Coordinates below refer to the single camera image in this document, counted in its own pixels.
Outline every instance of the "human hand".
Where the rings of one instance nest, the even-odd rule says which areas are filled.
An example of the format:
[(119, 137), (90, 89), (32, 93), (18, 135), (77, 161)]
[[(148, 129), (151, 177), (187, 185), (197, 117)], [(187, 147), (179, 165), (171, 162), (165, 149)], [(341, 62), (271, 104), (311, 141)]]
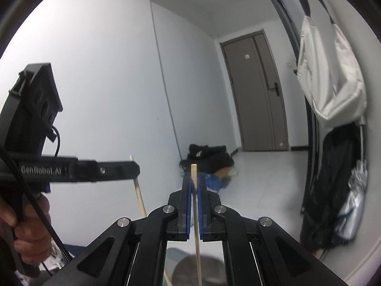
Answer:
[[(41, 195), (38, 199), (39, 206), (48, 218), (49, 201)], [(38, 218), (31, 204), (24, 207), (24, 221), (17, 221), (14, 210), (0, 197), (0, 236), (5, 239), (3, 225), (8, 224), (15, 228), (15, 249), (21, 255), (23, 262), (38, 266), (51, 254), (51, 237)]]

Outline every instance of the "blue gripper pad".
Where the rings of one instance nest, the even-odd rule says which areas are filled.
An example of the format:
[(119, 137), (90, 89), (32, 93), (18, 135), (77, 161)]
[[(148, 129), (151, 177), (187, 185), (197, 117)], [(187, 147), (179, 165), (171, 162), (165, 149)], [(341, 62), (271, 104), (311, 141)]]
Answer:
[(204, 238), (204, 228), (202, 224), (202, 206), (201, 206), (201, 188), (199, 188), (199, 181), (201, 176), (204, 175), (202, 173), (198, 173), (197, 175), (197, 209), (199, 211), (199, 234), (200, 240)]
[(186, 228), (186, 235), (187, 239), (189, 240), (189, 236), (191, 234), (191, 207), (192, 207), (192, 179), (189, 177), (189, 188), (188, 188), (188, 203), (187, 203), (187, 228)]

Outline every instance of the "baseboard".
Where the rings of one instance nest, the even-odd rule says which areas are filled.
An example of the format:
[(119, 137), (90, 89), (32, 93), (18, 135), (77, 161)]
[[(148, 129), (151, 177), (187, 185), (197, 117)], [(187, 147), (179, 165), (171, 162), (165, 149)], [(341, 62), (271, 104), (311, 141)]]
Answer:
[(235, 150), (233, 150), (233, 152), (230, 154), (230, 156), (233, 157), (236, 153), (238, 153), (238, 148), (236, 148)]
[(308, 145), (306, 146), (291, 146), (292, 151), (308, 151)]

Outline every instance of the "metal screw cap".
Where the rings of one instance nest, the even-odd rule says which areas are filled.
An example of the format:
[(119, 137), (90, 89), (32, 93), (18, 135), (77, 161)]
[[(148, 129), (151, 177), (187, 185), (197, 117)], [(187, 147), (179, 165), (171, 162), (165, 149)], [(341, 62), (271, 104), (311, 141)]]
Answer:
[(223, 205), (218, 205), (218, 206), (215, 207), (215, 211), (216, 211), (216, 213), (219, 213), (219, 214), (225, 213), (226, 212), (226, 207), (223, 206)]
[(128, 218), (125, 218), (125, 217), (118, 220), (118, 226), (119, 227), (128, 226), (129, 223), (130, 223), (130, 220)]
[(271, 226), (272, 220), (268, 217), (263, 217), (261, 218), (260, 223), (263, 227), (268, 227), (268, 226)]
[(166, 205), (163, 207), (163, 212), (164, 213), (172, 213), (175, 210), (175, 208), (172, 205)]

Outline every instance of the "silver umbrella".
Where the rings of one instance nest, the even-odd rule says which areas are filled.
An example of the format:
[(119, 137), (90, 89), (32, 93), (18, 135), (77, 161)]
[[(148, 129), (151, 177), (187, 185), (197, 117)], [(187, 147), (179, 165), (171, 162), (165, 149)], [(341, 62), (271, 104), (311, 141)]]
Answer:
[(366, 161), (364, 160), (363, 124), (360, 125), (361, 160), (357, 160), (356, 167), (352, 169), (348, 181), (350, 189), (348, 198), (339, 212), (335, 225), (335, 234), (341, 243), (344, 244), (351, 242), (355, 238), (365, 202), (368, 172), (366, 170)]

